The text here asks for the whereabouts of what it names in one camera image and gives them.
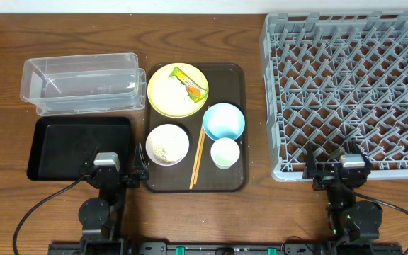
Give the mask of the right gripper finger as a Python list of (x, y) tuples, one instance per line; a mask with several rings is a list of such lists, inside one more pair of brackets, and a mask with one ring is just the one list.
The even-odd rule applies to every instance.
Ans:
[(363, 167), (366, 169), (372, 169), (373, 164), (370, 162), (369, 158), (362, 152), (361, 148), (355, 142), (351, 142), (351, 153), (358, 155), (363, 162)]
[(311, 146), (306, 147), (307, 159), (305, 162), (305, 169), (302, 173), (303, 179), (313, 179), (319, 175), (317, 163), (315, 161), (314, 151)]

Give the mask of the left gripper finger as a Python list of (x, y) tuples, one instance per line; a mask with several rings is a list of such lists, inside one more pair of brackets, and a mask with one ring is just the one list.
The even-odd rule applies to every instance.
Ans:
[(137, 143), (136, 148), (135, 148), (133, 168), (136, 171), (146, 171), (147, 170), (147, 165), (146, 165), (145, 157), (143, 154), (142, 144), (140, 142)]
[(84, 166), (91, 166), (94, 163), (94, 159), (96, 158), (100, 149), (100, 144), (97, 144), (93, 149), (91, 149), (84, 158)]

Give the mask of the pink bowl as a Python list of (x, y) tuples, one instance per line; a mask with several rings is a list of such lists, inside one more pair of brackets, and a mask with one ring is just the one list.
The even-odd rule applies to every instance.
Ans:
[[(164, 144), (176, 155), (176, 162), (173, 164), (161, 164), (154, 157), (153, 147), (157, 144)], [(179, 163), (188, 153), (190, 141), (187, 133), (181, 127), (173, 124), (163, 124), (154, 128), (147, 136), (145, 149), (148, 157), (160, 166), (172, 166)]]

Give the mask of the white tissue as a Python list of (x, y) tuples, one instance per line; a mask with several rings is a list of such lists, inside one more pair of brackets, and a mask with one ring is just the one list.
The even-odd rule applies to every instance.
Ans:
[(189, 101), (189, 95), (186, 87), (177, 79), (167, 78), (166, 79), (167, 91), (173, 96), (173, 98), (181, 101)]

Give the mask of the white green cup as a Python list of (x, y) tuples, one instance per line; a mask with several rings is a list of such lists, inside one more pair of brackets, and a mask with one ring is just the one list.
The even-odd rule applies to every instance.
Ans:
[(221, 138), (213, 143), (210, 149), (210, 156), (216, 167), (228, 169), (239, 159), (240, 148), (234, 140), (226, 137)]

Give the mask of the green orange snack wrapper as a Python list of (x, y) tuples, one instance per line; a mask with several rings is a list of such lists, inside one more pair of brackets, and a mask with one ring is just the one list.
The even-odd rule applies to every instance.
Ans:
[(208, 95), (208, 91), (206, 89), (199, 86), (196, 82), (194, 82), (194, 80), (192, 80), (192, 78), (190, 78), (178, 67), (173, 68), (169, 78), (173, 78), (181, 82), (185, 86), (188, 96), (195, 103), (203, 100)]

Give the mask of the blue bowl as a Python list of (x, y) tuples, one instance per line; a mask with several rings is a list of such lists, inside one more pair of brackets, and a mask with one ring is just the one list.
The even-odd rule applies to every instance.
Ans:
[(221, 138), (238, 139), (246, 126), (242, 111), (230, 103), (217, 103), (206, 110), (203, 116), (205, 134), (216, 141)]

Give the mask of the pile of rice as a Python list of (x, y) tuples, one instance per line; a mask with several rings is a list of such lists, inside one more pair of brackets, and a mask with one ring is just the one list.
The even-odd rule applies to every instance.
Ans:
[(153, 147), (154, 157), (161, 164), (173, 164), (176, 162), (176, 155), (170, 151), (170, 148), (165, 144), (156, 144)]

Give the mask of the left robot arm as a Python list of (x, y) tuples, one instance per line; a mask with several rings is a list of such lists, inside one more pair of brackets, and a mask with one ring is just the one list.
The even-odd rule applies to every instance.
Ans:
[(90, 154), (79, 170), (80, 177), (98, 189), (97, 198), (89, 198), (79, 208), (82, 225), (80, 254), (137, 254), (135, 242), (121, 236), (123, 213), (128, 189), (139, 188), (149, 179), (149, 170), (142, 145), (137, 143), (133, 172), (124, 174), (118, 154), (100, 152)]

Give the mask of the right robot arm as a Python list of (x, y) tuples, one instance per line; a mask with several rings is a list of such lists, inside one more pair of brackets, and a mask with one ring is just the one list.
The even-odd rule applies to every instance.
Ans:
[(378, 203), (356, 200), (355, 189), (368, 179), (373, 165), (351, 143), (349, 153), (330, 169), (317, 165), (311, 147), (302, 177), (312, 180), (315, 191), (326, 191), (329, 204), (327, 217), (334, 237), (314, 249), (316, 254), (373, 254), (373, 241), (379, 238), (383, 209)]

